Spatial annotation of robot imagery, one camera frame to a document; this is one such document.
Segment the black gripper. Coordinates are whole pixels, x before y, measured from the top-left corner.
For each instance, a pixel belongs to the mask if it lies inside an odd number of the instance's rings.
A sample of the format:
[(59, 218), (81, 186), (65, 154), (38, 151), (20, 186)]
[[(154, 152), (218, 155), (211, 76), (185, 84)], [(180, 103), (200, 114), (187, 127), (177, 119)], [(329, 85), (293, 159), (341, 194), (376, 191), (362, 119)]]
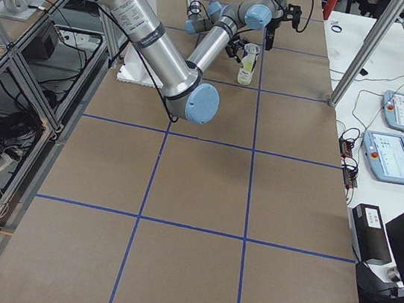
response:
[(244, 48), (244, 39), (239, 37), (232, 38), (226, 48), (226, 53), (228, 56), (233, 56), (237, 63), (241, 63), (241, 58), (239, 57), (238, 51)]
[(265, 31), (265, 50), (270, 51), (274, 46), (275, 30), (281, 25), (281, 19), (272, 19), (266, 26)]

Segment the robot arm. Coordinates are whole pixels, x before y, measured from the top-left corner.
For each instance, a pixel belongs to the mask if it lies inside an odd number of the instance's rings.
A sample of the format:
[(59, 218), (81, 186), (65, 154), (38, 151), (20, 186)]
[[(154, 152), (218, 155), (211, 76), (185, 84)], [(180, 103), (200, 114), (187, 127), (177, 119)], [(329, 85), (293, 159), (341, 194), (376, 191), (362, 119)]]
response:
[(287, 0), (250, 0), (227, 6), (212, 4), (206, 36), (188, 59), (179, 53), (148, 0), (89, 0), (107, 7), (133, 47), (147, 60), (163, 84), (163, 100), (172, 116), (196, 124), (218, 111), (216, 88), (202, 74), (225, 49), (238, 29), (264, 29), (280, 15)]
[[(213, 2), (206, 8), (200, 0), (186, 0), (186, 15), (185, 28), (188, 34), (199, 34), (210, 31), (214, 24), (219, 21), (227, 9), (220, 2)], [(239, 34), (241, 29), (245, 27), (240, 21), (236, 23), (236, 31), (230, 36), (230, 40), (225, 47), (228, 57), (232, 57), (236, 62), (241, 63), (241, 58), (238, 56), (238, 51), (244, 48), (247, 40), (242, 40)]]

